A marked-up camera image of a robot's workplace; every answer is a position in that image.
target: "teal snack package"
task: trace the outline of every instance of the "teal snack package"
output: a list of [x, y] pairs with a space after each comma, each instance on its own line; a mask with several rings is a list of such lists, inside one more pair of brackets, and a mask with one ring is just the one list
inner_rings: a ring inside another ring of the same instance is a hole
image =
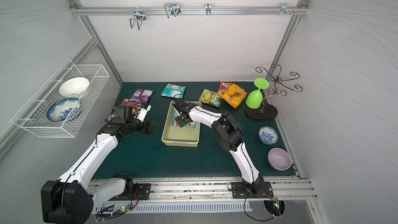
[[162, 96], [172, 98], [182, 98], [185, 91], [185, 86], [178, 86], [168, 83], [162, 91]]

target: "white wire basket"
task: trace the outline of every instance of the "white wire basket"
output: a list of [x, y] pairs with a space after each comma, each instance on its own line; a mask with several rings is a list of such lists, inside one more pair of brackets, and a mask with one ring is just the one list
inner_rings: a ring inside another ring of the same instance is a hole
[[[85, 77], [90, 81], [75, 104], [80, 104], [79, 111], [70, 111], [64, 121], [50, 121], [47, 111], [65, 98], [59, 93], [59, 87], [75, 77]], [[14, 115], [11, 122], [38, 137], [74, 138], [108, 79], [109, 74], [102, 65], [77, 65], [67, 59]]]

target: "green plastic cup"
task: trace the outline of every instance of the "green plastic cup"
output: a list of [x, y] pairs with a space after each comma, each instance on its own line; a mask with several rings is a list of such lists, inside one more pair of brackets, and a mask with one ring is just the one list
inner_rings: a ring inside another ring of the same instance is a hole
[[263, 101], [261, 89], [267, 89], [269, 87], [269, 82], [266, 79], [257, 78], [254, 80], [254, 84], [258, 89], [249, 94], [246, 99], [246, 105], [252, 109], [257, 109], [261, 106], [261, 102]]

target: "ventilation grate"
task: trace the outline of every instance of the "ventilation grate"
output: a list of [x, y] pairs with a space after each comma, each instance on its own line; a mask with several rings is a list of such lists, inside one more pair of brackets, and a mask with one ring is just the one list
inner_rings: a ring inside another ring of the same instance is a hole
[[[216, 213], [216, 212], [241, 212], [243, 211], [244, 201], [230, 202], [139, 202], [137, 207], [127, 213]], [[114, 212], [126, 206], [125, 203], [106, 203], [97, 207], [94, 213], [97, 213], [109, 206], [105, 212]], [[246, 201], [245, 210], [252, 211], [249, 202]]]

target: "white bowl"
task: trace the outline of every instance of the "white bowl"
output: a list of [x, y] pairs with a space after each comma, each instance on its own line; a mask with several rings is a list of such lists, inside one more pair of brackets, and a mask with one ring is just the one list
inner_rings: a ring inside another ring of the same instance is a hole
[[84, 77], [67, 80], [59, 87], [59, 93], [67, 98], [80, 98], [87, 89], [90, 81]]
[[289, 154], [281, 148], [273, 148], [268, 152], [269, 164], [279, 171], [284, 171], [292, 166], [292, 159]]

